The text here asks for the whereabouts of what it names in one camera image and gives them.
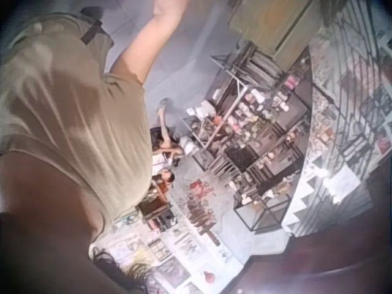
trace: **raised arm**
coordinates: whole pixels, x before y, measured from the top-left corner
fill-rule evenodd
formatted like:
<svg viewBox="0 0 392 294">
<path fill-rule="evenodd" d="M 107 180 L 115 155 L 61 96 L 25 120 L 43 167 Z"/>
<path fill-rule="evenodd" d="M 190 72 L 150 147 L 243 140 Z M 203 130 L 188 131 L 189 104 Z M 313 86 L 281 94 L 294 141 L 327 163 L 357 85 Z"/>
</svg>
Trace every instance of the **raised arm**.
<svg viewBox="0 0 392 294">
<path fill-rule="evenodd" d="M 188 0 L 155 0 L 154 18 L 120 54 L 110 72 L 143 84 L 161 49 L 177 29 Z"/>
</svg>

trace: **leg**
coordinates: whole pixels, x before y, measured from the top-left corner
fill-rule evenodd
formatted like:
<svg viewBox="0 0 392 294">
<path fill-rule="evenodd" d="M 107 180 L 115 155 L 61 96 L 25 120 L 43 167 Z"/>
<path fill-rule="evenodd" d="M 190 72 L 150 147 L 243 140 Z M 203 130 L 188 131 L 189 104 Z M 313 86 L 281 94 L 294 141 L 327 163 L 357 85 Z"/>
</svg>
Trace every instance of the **leg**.
<svg viewBox="0 0 392 294">
<path fill-rule="evenodd" d="M 158 117 L 160 123 L 160 130 L 162 132 L 163 142 L 160 143 L 161 148 L 171 148 L 172 141 L 170 140 L 169 133 L 167 131 L 166 120 L 165 120 L 165 109 L 166 109 L 166 99 L 162 100 L 158 109 Z"/>
</svg>

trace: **beige t-shirt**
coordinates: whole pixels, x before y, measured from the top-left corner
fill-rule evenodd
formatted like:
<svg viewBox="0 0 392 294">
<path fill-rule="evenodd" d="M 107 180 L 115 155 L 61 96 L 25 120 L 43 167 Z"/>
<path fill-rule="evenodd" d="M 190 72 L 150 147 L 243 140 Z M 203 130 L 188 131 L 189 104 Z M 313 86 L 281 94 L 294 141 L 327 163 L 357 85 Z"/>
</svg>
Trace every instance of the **beige t-shirt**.
<svg viewBox="0 0 392 294">
<path fill-rule="evenodd" d="M 31 22 L 4 55 L 0 154 L 19 151 L 56 167 L 97 200 L 106 225 L 137 205 L 151 182 L 144 90 L 103 75 L 113 41 L 69 16 Z"/>
</svg>

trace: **dark hair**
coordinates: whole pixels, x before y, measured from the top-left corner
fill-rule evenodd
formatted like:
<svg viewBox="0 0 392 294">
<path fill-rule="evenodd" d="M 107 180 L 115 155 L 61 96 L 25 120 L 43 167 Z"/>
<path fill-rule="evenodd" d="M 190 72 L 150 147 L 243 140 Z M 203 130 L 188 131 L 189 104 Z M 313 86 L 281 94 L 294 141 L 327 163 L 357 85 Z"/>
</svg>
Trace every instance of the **dark hair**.
<svg viewBox="0 0 392 294">
<path fill-rule="evenodd" d="M 96 247 L 92 250 L 92 262 L 113 282 L 129 293 L 134 293 L 136 290 L 143 294 L 156 293 L 157 289 L 153 289 L 155 284 L 153 282 L 154 269 L 148 265 L 134 264 L 125 273 L 113 256 Z"/>
<path fill-rule="evenodd" d="M 172 172 L 171 175 L 170 175 L 170 177 L 169 177 L 169 179 L 167 179 L 166 182 L 172 183 L 172 182 L 174 182 L 175 178 L 176 178 L 176 177 L 174 176 L 174 173 Z"/>
</svg>

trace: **hand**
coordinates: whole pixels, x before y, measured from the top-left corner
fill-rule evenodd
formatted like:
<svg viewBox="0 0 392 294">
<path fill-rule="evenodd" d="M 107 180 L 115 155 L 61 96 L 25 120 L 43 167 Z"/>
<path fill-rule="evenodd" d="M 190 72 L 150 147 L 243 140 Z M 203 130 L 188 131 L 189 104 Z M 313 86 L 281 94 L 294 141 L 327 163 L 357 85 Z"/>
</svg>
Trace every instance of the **hand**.
<svg viewBox="0 0 392 294">
<path fill-rule="evenodd" d="M 154 0 L 154 16 L 178 25 L 189 0 Z"/>
</svg>

